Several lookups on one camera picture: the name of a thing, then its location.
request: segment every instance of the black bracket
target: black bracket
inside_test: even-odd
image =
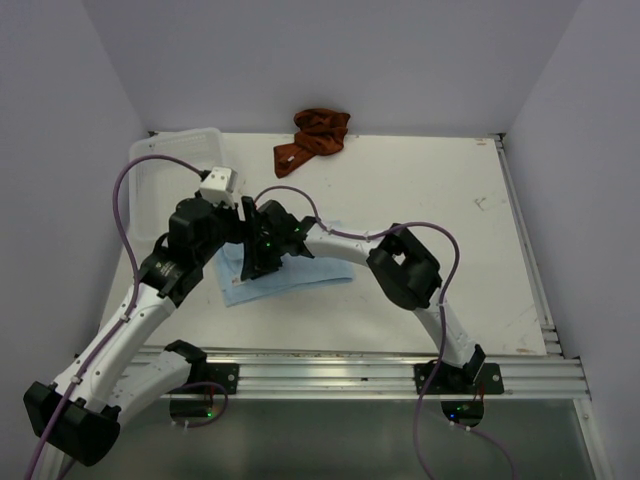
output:
[[[207,363],[206,381],[222,385],[229,395],[238,390],[240,365],[237,363]]]
[[[386,235],[369,252],[367,265],[387,298],[405,310],[429,308],[442,285],[440,263],[408,228]]]
[[[416,392],[420,393],[424,383],[431,374],[436,361],[418,363],[413,366]],[[465,382],[460,377],[460,369],[442,363],[433,382],[429,385],[426,395],[475,395],[480,386],[484,387],[485,395],[502,395],[504,384],[500,365],[485,363],[474,383]]]
[[[242,209],[245,233],[242,280],[255,280],[276,272],[282,266],[282,256],[287,253],[312,258],[304,240],[315,219],[305,217],[299,222],[275,200],[256,209],[253,198],[242,197]]]
[[[40,437],[62,395],[56,392],[55,384],[46,386],[40,382],[24,394],[33,432]],[[102,412],[84,408],[84,400],[66,401],[62,415],[55,424],[47,441],[87,467],[98,463],[111,449],[120,434],[117,418],[119,407],[106,406]]]

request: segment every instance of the glass panel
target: glass panel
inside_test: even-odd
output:
[[[412,401],[234,400],[225,417],[171,427],[168,402],[140,414],[98,465],[69,479],[423,478],[413,446]],[[505,445],[525,479],[595,478],[571,401],[486,403],[477,427]],[[449,427],[425,403],[422,450],[438,479],[510,479],[502,453]]]

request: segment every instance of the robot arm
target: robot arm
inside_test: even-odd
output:
[[[278,270],[285,254],[333,257],[371,269],[384,294],[400,308],[412,311],[438,345],[442,335],[440,264],[406,228],[375,240],[354,240],[333,235],[313,217],[298,221],[275,201],[259,209],[243,197],[240,220],[231,192],[235,172],[216,169],[205,178],[194,198],[180,202],[169,219],[169,232],[161,236],[140,268],[140,290],[128,318],[122,306],[87,349],[48,386],[35,382],[24,396],[36,435],[42,435],[62,393],[76,383],[64,413],[54,426],[49,443],[84,465],[93,465],[116,441],[121,425],[167,391],[187,381],[206,380],[206,355],[178,341],[151,365],[120,380],[125,367],[153,331],[180,306],[202,280],[203,267],[226,243],[244,244],[242,279],[254,279]],[[484,364],[484,353],[465,332],[445,302],[447,335],[443,362],[448,374],[473,385]],[[111,336],[82,378],[78,366],[118,322]]]

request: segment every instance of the plastic container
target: plastic container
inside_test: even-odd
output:
[[[161,153],[209,169],[229,165],[220,130],[204,128],[159,133],[129,149],[129,161]],[[193,172],[166,160],[142,162],[129,173],[130,234],[139,242],[155,242],[168,230],[169,217],[181,200],[193,196],[200,179]]]

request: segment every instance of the white wall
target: white wall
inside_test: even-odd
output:
[[[560,339],[640,478],[640,2],[584,0],[507,136]]]
[[[111,188],[141,123],[79,1],[0,1],[0,477],[36,437],[22,395],[95,334],[116,264]]]
[[[85,0],[153,128],[293,130],[328,106],[358,133],[511,125],[579,0]]]

